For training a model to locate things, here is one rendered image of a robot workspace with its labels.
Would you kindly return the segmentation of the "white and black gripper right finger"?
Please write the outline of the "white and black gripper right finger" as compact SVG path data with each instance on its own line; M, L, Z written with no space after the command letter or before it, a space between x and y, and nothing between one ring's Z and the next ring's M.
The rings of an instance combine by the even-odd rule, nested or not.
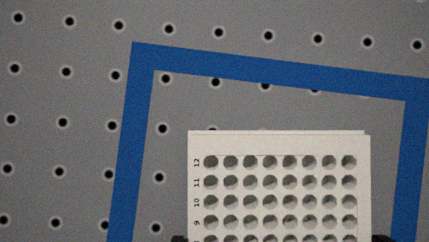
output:
M371 242L397 242L386 235L372 235Z

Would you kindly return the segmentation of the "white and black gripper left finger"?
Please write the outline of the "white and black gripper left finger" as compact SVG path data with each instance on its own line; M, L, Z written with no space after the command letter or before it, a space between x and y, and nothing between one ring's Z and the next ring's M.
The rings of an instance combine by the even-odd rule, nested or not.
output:
M173 235L171 242L189 242L189 240L185 239L184 235Z

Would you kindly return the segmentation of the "white well plate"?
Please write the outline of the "white well plate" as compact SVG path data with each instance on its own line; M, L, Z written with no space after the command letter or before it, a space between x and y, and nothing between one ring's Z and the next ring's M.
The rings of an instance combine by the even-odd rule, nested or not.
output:
M187 239L371 242L370 135L189 130Z

